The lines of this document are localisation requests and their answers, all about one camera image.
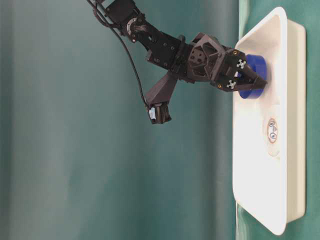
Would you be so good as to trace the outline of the black gripper, moving arm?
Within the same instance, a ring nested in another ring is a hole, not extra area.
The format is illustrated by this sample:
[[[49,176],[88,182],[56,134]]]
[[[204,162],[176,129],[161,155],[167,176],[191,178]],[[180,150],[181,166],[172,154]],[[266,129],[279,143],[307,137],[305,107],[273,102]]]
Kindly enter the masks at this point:
[[[267,81],[257,75],[243,52],[224,46],[217,38],[202,32],[191,45],[186,74],[191,83],[208,82],[225,92],[265,88]],[[244,76],[237,77],[240,71]]]

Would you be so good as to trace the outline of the black moving robot arm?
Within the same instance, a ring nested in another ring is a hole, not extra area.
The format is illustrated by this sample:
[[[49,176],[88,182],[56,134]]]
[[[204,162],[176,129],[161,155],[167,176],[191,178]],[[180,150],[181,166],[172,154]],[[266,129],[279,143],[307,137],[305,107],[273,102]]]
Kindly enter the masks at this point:
[[[185,37],[166,34],[151,25],[133,0],[115,0],[103,6],[88,1],[95,17],[118,36],[140,42],[147,60],[188,83],[209,82],[226,92],[264,89],[267,81],[248,64],[244,52],[224,46],[213,36],[199,33],[191,43]]]

